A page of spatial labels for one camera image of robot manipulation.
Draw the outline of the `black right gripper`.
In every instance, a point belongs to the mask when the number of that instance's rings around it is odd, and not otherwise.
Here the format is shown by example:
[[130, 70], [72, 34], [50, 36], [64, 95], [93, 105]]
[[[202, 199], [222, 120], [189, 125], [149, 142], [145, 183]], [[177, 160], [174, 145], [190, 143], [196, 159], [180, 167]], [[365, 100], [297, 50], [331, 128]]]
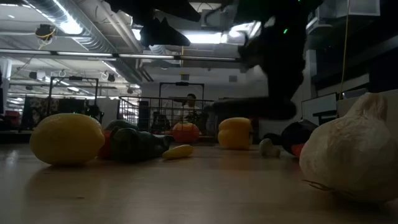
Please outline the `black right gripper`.
[[253, 38], [245, 37], [238, 47], [239, 59], [245, 67], [258, 65], [268, 75], [269, 97], [291, 100], [303, 82], [306, 40], [304, 29], [263, 29]]

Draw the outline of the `dark purple round vegetable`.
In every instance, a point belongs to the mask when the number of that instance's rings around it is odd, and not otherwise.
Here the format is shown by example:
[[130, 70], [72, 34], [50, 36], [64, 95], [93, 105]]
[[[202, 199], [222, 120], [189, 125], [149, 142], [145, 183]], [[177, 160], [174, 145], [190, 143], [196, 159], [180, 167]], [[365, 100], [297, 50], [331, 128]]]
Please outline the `dark purple round vegetable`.
[[318, 126], [312, 122], [304, 119], [288, 125], [282, 132], [282, 147], [293, 155], [291, 147], [295, 144], [305, 144], [313, 131]]

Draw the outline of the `white mushroom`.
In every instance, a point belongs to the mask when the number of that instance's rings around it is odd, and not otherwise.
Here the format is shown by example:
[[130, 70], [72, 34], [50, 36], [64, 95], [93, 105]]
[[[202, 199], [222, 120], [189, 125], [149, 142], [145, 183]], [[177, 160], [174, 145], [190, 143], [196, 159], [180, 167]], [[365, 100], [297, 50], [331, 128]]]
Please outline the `white mushroom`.
[[270, 139], [263, 139], [259, 143], [259, 152], [262, 157], [279, 157], [280, 149], [273, 145]]

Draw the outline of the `orange carrot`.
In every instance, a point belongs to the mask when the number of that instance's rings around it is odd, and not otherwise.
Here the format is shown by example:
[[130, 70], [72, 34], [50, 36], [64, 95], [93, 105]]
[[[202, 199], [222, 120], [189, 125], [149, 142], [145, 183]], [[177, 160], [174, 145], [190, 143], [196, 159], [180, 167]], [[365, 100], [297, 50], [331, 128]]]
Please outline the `orange carrot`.
[[293, 155], [297, 158], [300, 157], [304, 144], [295, 144], [291, 147]]

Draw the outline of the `yellow bell pepper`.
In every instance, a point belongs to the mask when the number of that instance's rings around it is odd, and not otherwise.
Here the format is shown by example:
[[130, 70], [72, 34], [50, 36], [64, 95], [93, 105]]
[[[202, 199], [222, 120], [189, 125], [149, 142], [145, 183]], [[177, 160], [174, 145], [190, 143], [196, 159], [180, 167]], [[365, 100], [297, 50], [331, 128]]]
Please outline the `yellow bell pepper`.
[[228, 118], [218, 126], [218, 143], [224, 149], [249, 150], [252, 145], [253, 128], [247, 118]]

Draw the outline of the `white garlic bulb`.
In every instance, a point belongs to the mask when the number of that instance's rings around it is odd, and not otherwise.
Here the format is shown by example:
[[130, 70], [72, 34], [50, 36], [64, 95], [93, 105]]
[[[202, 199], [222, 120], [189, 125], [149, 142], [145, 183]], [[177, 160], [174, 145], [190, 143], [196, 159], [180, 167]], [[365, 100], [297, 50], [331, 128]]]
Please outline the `white garlic bulb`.
[[307, 181], [351, 200], [398, 198], [398, 141], [387, 109], [381, 94], [366, 93], [344, 116], [317, 127], [299, 157]]

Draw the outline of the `dark green pepper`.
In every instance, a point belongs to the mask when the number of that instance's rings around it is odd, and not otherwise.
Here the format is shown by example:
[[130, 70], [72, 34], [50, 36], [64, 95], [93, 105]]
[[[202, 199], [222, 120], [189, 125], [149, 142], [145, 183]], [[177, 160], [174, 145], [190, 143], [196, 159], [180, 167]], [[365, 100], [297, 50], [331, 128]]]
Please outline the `dark green pepper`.
[[174, 137], [153, 135], [132, 128], [115, 127], [111, 131], [109, 158], [118, 162], [137, 163], [161, 157], [169, 150]]

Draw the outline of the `small yellow banana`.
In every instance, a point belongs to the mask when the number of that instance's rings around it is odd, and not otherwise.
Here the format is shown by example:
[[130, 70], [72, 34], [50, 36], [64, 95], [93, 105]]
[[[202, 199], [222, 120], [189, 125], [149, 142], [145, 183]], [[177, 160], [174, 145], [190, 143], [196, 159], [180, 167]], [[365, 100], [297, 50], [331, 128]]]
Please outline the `small yellow banana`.
[[193, 153], [194, 148], [191, 145], [181, 145], [169, 149], [162, 154], [163, 159], [174, 160], [189, 157]]

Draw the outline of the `large yellow lemon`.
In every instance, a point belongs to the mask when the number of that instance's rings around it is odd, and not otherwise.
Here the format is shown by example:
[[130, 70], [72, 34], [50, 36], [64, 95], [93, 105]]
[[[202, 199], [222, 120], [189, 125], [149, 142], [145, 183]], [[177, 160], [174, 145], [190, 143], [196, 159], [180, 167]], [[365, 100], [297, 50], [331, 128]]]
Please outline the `large yellow lemon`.
[[33, 130], [29, 141], [36, 158], [55, 166], [91, 161], [104, 144], [102, 125], [94, 118], [78, 113], [44, 118]]

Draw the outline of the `white panel board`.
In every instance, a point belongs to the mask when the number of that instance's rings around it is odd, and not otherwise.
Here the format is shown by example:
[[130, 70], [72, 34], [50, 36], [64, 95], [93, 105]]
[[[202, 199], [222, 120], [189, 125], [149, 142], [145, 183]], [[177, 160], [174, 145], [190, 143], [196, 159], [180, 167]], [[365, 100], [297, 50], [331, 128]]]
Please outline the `white panel board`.
[[302, 101], [302, 118], [318, 126], [335, 119], [337, 115], [337, 99], [338, 94], [332, 93]]

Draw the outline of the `person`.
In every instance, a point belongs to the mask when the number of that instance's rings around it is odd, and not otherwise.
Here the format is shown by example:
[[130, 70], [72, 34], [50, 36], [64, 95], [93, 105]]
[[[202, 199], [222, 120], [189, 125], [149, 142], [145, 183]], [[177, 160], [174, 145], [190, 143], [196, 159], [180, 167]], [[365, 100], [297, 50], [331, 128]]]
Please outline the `person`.
[[203, 108], [197, 106], [197, 98], [189, 93], [185, 102], [174, 111], [173, 124], [192, 123], [199, 125], [202, 122]]

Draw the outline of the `small red tomato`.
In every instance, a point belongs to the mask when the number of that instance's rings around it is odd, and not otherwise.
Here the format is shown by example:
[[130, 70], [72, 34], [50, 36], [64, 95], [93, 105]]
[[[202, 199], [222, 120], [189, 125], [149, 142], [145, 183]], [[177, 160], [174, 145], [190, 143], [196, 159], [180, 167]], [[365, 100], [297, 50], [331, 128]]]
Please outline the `small red tomato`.
[[103, 160], [109, 160], [111, 154], [111, 147], [110, 147], [110, 136], [111, 131], [104, 132], [105, 142], [104, 145], [101, 147], [98, 153], [98, 157]]

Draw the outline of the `patterned fabric screen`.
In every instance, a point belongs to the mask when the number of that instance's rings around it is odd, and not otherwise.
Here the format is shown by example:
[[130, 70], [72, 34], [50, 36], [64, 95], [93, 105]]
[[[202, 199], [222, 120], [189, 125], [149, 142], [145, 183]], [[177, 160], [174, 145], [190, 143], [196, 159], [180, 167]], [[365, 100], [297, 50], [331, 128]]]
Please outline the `patterned fabric screen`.
[[60, 100], [55, 98], [50, 100], [49, 113], [47, 113], [48, 102], [48, 98], [27, 96], [25, 98], [24, 109], [22, 112], [21, 129], [33, 130], [44, 118], [58, 113]]

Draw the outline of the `black background rig frame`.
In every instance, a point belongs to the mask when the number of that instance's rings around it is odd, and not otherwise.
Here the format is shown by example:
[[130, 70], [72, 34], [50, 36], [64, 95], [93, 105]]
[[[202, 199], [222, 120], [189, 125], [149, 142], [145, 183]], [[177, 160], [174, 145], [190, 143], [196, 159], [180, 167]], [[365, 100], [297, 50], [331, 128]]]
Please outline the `black background rig frame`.
[[160, 82], [159, 83], [159, 95], [158, 97], [162, 97], [162, 86], [163, 85], [176, 85], [176, 86], [189, 86], [189, 85], [196, 85], [196, 86], [201, 86], [202, 87], [202, 100], [205, 99], [205, 84], [204, 83], [189, 83], [189, 82]]
[[[66, 77], [50, 77], [50, 86], [49, 86], [49, 103], [52, 99], [52, 89], [53, 87], [57, 86], [57, 84], [53, 84], [54, 80], [58, 80], [59, 82], [63, 81]], [[94, 80], [96, 85], [95, 85], [95, 98], [94, 98], [94, 104], [95, 106], [97, 106], [97, 101], [98, 101], [98, 89], [99, 89], [99, 79], [98, 78], [86, 78], [86, 77], [78, 77], [78, 76], [70, 76], [67, 79], [69, 79], [70, 81], [90, 81], [90, 80]]]

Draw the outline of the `black aluminium table frame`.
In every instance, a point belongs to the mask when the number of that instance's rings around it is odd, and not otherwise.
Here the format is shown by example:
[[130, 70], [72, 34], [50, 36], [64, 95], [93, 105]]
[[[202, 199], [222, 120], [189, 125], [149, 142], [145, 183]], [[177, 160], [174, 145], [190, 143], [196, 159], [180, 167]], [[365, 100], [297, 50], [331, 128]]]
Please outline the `black aluminium table frame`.
[[[22, 144], [28, 143], [32, 131], [0, 131], [0, 144]], [[208, 136], [200, 136], [195, 144], [216, 144], [216, 139]]]

